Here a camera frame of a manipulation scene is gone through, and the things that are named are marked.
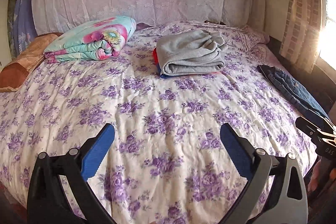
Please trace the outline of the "grey sweatpants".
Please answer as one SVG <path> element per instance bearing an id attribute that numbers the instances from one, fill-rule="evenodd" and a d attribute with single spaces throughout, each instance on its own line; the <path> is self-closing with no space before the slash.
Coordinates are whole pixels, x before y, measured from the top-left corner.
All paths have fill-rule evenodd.
<path id="1" fill-rule="evenodd" d="M 163 77 L 203 75 L 220 72 L 226 42 L 218 32 L 187 31 L 157 41 L 159 73 Z"/>

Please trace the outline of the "blue denim jeans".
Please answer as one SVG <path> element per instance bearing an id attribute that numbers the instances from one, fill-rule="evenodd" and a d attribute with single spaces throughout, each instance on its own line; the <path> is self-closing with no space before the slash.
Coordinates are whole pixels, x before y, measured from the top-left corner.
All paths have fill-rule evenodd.
<path id="1" fill-rule="evenodd" d="M 315 98 L 290 74 L 268 65 L 258 65 L 257 70 L 313 124 L 318 125 L 319 117 L 329 119 Z"/>

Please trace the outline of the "window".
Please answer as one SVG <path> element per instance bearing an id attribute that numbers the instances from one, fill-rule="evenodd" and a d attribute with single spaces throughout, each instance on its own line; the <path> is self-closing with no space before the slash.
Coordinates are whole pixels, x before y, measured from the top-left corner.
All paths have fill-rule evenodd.
<path id="1" fill-rule="evenodd" d="M 325 26 L 319 37 L 319 57 L 335 69 L 335 0 L 325 0 Z"/>

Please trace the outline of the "beige patterned curtain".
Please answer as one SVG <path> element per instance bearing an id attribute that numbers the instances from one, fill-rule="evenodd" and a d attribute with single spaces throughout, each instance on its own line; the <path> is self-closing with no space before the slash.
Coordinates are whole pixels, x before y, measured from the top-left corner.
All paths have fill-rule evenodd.
<path id="1" fill-rule="evenodd" d="M 325 26 L 325 0 L 289 0 L 280 55 L 311 73 L 319 56 L 319 33 Z"/>

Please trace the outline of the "brown orange pillow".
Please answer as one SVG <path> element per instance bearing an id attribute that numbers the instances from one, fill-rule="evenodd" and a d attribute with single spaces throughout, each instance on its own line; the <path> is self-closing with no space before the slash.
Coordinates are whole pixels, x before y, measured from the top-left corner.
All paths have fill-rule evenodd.
<path id="1" fill-rule="evenodd" d="M 37 36 L 26 50 L 8 63 L 0 74 L 1 93 L 19 90 L 27 77 L 44 61 L 46 47 L 61 35 L 60 32 L 52 32 Z"/>

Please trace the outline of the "purple floral bedsheet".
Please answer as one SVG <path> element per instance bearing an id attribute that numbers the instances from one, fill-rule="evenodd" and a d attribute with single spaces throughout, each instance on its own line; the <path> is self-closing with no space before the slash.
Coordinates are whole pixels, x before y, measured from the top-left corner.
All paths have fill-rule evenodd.
<path id="1" fill-rule="evenodd" d="M 38 153 L 62 155 L 106 123 L 116 139 L 89 184 L 118 223 L 215 223 L 242 191 L 220 140 L 229 123 L 270 155 L 296 155 L 302 173 L 315 147 L 296 129 L 298 111 L 257 71 L 280 64 L 266 44 L 228 46 L 219 73 L 162 79 L 157 40 L 207 30 L 179 22 L 136 32 L 118 57 L 42 63 L 1 94 L 1 185 L 22 205 Z"/>

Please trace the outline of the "floral turquoise folded quilt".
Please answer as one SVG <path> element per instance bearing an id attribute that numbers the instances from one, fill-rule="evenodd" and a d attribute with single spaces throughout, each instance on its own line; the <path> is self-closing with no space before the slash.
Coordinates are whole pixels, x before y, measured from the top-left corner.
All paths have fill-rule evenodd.
<path id="1" fill-rule="evenodd" d="M 128 16 L 85 22 L 55 39 L 44 56 L 48 63 L 117 57 L 135 29 L 135 20 Z"/>

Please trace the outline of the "blue hanging cloth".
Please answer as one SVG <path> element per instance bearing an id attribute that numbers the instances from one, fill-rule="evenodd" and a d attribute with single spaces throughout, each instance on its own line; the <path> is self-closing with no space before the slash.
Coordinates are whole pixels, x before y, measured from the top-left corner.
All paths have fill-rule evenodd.
<path id="1" fill-rule="evenodd" d="M 36 38 L 32 0 L 16 0 L 13 17 L 13 36 L 16 55 L 20 55 Z"/>

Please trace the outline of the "red white blue shorts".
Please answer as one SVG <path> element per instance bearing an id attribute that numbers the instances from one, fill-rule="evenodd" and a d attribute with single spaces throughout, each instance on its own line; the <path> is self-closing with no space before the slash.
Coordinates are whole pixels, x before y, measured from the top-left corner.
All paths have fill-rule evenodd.
<path id="1" fill-rule="evenodd" d="M 153 59 L 154 59 L 154 64 L 157 67 L 157 71 L 158 71 L 159 77 L 161 77 L 162 79 L 171 78 L 171 76 L 168 76 L 168 75 L 165 75 L 165 74 L 161 73 L 161 67 L 159 66 L 158 56 L 157 56 L 157 49 L 156 48 L 154 48 L 152 55 L 153 55 Z"/>

